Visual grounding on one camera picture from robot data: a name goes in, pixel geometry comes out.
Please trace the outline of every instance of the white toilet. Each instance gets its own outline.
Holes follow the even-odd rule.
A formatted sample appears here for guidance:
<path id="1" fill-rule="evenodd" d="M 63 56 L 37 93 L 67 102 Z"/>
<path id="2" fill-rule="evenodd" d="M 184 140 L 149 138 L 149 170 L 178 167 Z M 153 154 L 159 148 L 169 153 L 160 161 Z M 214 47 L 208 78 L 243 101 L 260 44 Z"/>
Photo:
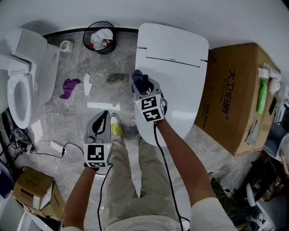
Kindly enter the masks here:
<path id="1" fill-rule="evenodd" d="M 157 81 L 168 102 L 165 118 L 184 138 L 194 124 L 205 84 L 209 44 L 194 33 L 145 23 L 139 28 L 135 69 Z M 138 131 L 156 146 L 153 122 L 146 122 L 135 105 Z M 157 130 L 158 142 L 166 146 Z"/>
<path id="2" fill-rule="evenodd" d="M 0 74 L 9 76 L 8 106 L 18 127 L 30 126 L 39 107 L 51 99 L 59 57 L 57 46 L 32 31 L 17 29 L 0 40 L 0 69 L 7 70 Z"/>

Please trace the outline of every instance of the green bottle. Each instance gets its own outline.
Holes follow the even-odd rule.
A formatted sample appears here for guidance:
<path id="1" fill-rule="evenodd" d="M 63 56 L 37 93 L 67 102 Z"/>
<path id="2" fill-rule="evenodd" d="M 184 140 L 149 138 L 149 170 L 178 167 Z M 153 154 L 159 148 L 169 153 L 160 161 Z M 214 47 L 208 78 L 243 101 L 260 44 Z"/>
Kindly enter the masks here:
<path id="1" fill-rule="evenodd" d="M 266 81 L 262 79 L 261 89 L 260 89 L 259 97 L 258 97 L 258 106 L 257 106 L 257 112 L 259 114 L 264 113 L 265 104 L 266 104 L 266 96 L 267 96 L 267 85 L 266 85 Z"/>

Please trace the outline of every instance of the brown cardboard box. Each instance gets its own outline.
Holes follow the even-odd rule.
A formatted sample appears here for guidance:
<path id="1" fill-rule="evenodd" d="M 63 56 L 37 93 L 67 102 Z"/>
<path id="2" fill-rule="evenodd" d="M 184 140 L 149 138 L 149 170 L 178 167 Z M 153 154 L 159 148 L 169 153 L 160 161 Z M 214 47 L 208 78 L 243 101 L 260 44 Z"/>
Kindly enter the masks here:
<path id="1" fill-rule="evenodd" d="M 65 202 L 50 176 L 28 167 L 16 181 L 13 196 L 39 216 L 62 219 Z M 44 197 L 47 204 L 40 209 Z"/>
<path id="2" fill-rule="evenodd" d="M 256 111 L 261 87 L 258 68 L 263 68 L 263 63 L 278 70 L 257 44 L 213 49 L 208 58 L 205 86 L 195 124 L 234 156 L 261 150 L 270 130 L 275 105 L 272 104 L 274 96 L 269 91 L 264 113 L 258 114 Z M 259 130 L 253 146 L 245 140 L 254 118 L 258 120 Z"/>

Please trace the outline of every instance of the khaki pants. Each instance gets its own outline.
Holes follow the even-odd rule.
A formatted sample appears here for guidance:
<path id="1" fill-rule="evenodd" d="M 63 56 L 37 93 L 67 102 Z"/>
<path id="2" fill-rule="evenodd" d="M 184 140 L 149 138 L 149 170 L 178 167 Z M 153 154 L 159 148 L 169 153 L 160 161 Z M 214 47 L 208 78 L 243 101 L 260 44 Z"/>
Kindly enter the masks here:
<path id="1" fill-rule="evenodd" d="M 143 215 L 161 215 L 177 222 L 171 187 L 164 166 L 154 147 L 139 139 L 139 164 L 142 171 L 140 198 L 131 179 L 128 152 L 119 134 L 113 136 L 110 159 L 113 167 L 107 176 L 103 225 Z"/>

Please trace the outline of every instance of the marble floor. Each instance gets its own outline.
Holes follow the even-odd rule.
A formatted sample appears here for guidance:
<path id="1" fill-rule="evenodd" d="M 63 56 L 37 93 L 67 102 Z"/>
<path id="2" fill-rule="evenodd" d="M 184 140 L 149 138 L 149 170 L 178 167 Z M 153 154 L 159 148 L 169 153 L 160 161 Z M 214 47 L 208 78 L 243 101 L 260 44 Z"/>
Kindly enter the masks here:
<path id="1" fill-rule="evenodd" d="M 135 66 L 137 34 L 119 32 L 117 46 L 109 55 L 98 55 L 86 49 L 82 43 L 82 36 L 83 33 L 78 32 L 48 38 L 48 42 L 55 45 L 59 45 L 63 40 L 73 41 L 74 48 L 71 53 L 61 53 L 52 99 L 40 109 L 38 120 L 29 128 L 31 137 L 38 142 L 35 144 L 38 152 L 60 155 L 50 148 L 47 141 L 55 140 L 60 144 L 73 142 L 82 146 L 86 124 L 94 115 L 103 109 L 117 112 L 122 121 L 133 182 L 139 192 L 141 172 L 135 140 L 137 128 L 130 78 Z M 60 99 L 63 82 L 67 78 L 83 81 L 85 73 L 90 74 L 90 82 L 93 84 L 90 95 L 84 95 L 83 84 L 78 84 L 69 99 Z M 98 108 L 87 108 L 87 102 L 99 103 Z M 242 183 L 251 167 L 250 162 L 258 157 L 258 153 L 251 153 L 233 158 L 195 125 L 185 137 L 185 141 L 195 151 L 206 170 L 213 172 L 223 187 L 231 191 Z M 84 158 L 80 150 L 72 145 L 67 148 L 68 152 L 62 159 L 46 155 L 22 155 L 17 159 L 16 165 L 30 166 L 54 177 L 66 201 L 84 168 Z M 180 214 L 189 218 L 190 207 L 183 181 L 166 148 L 164 152 Z M 96 175 L 94 181 L 85 219 L 87 231 L 99 230 L 96 217 L 103 176 Z"/>

